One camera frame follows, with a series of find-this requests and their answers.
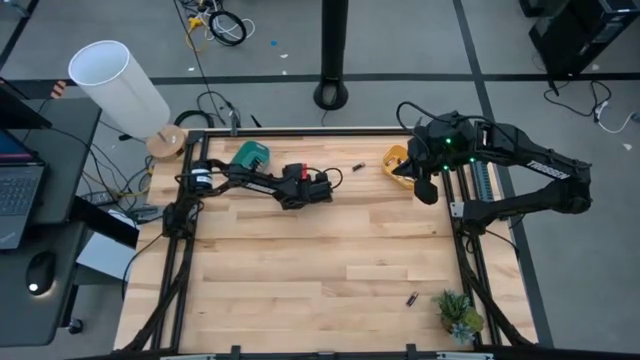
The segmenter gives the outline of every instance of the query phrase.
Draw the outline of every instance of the white lamp shade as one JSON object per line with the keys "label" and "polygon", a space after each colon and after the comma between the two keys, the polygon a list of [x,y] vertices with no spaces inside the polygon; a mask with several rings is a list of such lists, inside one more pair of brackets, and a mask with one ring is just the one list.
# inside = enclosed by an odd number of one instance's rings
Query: white lamp shade
{"label": "white lamp shade", "polygon": [[155,134],[169,122],[169,106],[122,43],[85,46],[69,62],[69,76],[133,137]]}

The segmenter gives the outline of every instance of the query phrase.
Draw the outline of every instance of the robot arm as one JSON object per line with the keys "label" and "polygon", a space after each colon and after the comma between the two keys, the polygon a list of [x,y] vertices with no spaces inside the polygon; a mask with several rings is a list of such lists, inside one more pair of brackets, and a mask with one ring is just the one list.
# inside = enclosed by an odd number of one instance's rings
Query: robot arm
{"label": "robot arm", "polygon": [[[301,209],[307,204],[319,202],[332,202],[333,188],[326,171],[317,172],[314,178],[309,170],[315,169],[308,168],[306,164],[289,164],[282,169],[282,177],[278,178],[239,164],[226,164],[217,159],[195,162],[191,166],[191,173],[176,176],[176,180],[186,182],[186,190],[178,196],[175,203],[165,208],[163,233],[166,236],[184,237],[191,232],[188,219],[202,198],[219,196],[236,187],[271,195],[283,210]],[[222,174],[228,180],[214,188],[213,174]]]}
{"label": "robot arm", "polygon": [[501,166],[524,166],[553,179],[545,188],[495,202],[472,200],[450,204],[454,217],[476,234],[496,218],[528,214],[541,210],[578,214],[589,209],[591,165],[569,159],[552,149],[533,143],[520,129],[509,124],[478,121],[475,116],[457,112],[436,117],[426,126],[414,128],[409,141],[409,160],[394,170],[394,175],[416,179],[415,195],[427,204],[438,200],[438,189],[431,176],[455,170],[474,161]]}

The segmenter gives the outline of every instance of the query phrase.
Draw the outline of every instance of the wire bundle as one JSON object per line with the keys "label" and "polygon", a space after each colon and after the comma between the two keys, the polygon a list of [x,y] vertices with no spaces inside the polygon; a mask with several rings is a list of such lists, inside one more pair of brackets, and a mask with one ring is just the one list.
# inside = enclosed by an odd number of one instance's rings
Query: wire bundle
{"label": "wire bundle", "polygon": [[[191,49],[196,49],[191,39],[191,33],[199,26],[204,26],[204,38],[208,41],[216,40],[224,46],[238,46],[246,39],[253,36],[256,24],[251,19],[241,19],[235,14],[224,9],[222,0],[178,0],[182,8],[189,14],[191,24],[188,30],[186,43]],[[234,25],[230,28],[223,26],[221,18],[228,18]],[[251,24],[251,31],[247,32],[245,23]]]}

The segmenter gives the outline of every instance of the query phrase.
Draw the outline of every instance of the black metal frame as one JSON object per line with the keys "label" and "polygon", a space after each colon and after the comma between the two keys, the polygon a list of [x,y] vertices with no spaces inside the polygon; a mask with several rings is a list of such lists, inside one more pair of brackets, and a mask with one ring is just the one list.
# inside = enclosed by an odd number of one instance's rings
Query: black metal frame
{"label": "black metal frame", "polygon": [[[201,144],[200,158],[206,159],[209,150],[209,140],[212,138],[228,137],[228,130],[194,130],[189,133],[187,137],[187,149],[185,151],[184,162],[182,171],[187,172],[189,165],[194,161],[195,145]],[[238,129],[238,137],[244,138],[256,138],[256,137],[286,137],[286,136],[398,136],[407,135],[406,131],[400,128],[306,128],[306,129]],[[458,179],[463,199],[469,198],[469,189],[466,181],[464,170],[458,171]],[[443,182],[445,186],[445,193],[447,201],[455,201],[453,195],[453,186],[449,173],[443,174]],[[184,185],[180,185],[178,191],[178,197],[185,190]],[[192,221],[192,231],[195,234],[195,226],[197,225],[197,214]],[[451,218],[451,226],[454,234],[454,245],[456,247],[456,254],[458,259],[458,265],[461,270],[462,283],[465,289],[465,293],[470,295],[470,299],[473,299],[473,293],[471,288],[482,287],[484,290],[489,290],[488,278],[486,274],[486,266],[484,264],[484,258],[482,257],[482,251],[480,243],[477,238],[472,238],[473,248],[475,250],[476,267],[479,272],[478,279],[474,275],[470,276],[467,271],[469,263],[467,261],[467,254],[462,241],[462,233],[460,229],[460,223]],[[180,336],[182,334],[182,325],[184,319],[184,311],[186,305],[186,293],[188,288],[189,270],[191,266],[191,259],[193,257],[193,247],[195,239],[185,239],[186,247],[183,256],[183,262],[180,266],[180,270],[176,279],[172,281],[173,268],[176,261],[176,249],[178,242],[181,239],[171,238],[169,242],[169,250],[167,251],[167,259],[165,262],[165,268],[163,273],[162,285],[160,290],[159,303],[162,307],[156,308],[150,319],[145,326],[148,328],[148,334],[143,336],[143,342],[138,343],[137,346],[125,348],[124,350],[118,350],[110,355],[91,357],[86,359],[93,360],[114,360],[114,359],[160,359],[163,356],[178,356]],[[491,334],[492,341],[495,341],[493,345],[483,345],[480,337],[474,343],[474,350],[472,353],[480,354],[493,354],[495,359],[631,359],[637,358],[637,355],[632,354],[619,354],[619,353],[604,353],[604,352],[591,352],[580,350],[559,350],[553,348],[547,348],[537,345],[527,344],[525,341],[516,341],[515,346],[501,346],[499,345],[500,337],[499,330],[496,323],[505,322],[508,323],[504,314],[500,311],[495,304],[490,301],[490,292],[487,295],[477,293],[480,300],[485,304],[485,310],[487,315],[487,322]],[[172,302],[173,297],[178,295],[176,311],[174,314],[174,322],[172,326],[171,342],[169,348],[160,348],[162,343],[162,335],[164,329],[164,312]],[[153,340],[149,350],[142,350],[144,343],[146,343],[149,336],[153,332]],[[274,360],[274,359],[306,359],[306,360],[330,360],[330,359],[380,359],[380,360],[417,360],[417,359],[441,359],[452,358],[451,352],[418,352],[415,345],[407,344],[405,351],[398,352],[368,352],[368,353],[277,353],[277,354],[244,354],[241,353],[240,346],[233,346],[228,354],[215,354],[215,359],[218,360]]]}

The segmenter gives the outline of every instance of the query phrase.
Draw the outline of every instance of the succulent plant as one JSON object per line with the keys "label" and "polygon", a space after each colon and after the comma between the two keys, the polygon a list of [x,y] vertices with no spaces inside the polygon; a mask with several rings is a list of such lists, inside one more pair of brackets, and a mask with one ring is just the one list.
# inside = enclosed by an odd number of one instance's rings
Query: succulent plant
{"label": "succulent plant", "polygon": [[471,307],[466,295],[458,295],[454,291],[445,290],[432,299],[440,308],[440,322],[454,341],[466,345],[473,341],[474,334],[482,331],[484,319],[475,308]]}
{"label": "succulent plant", "polygon": [[468,345],[473,341],[474,333],[469,325],[455,323],[451,330],[451,338],[453,338],[453,341],[458,345]]}

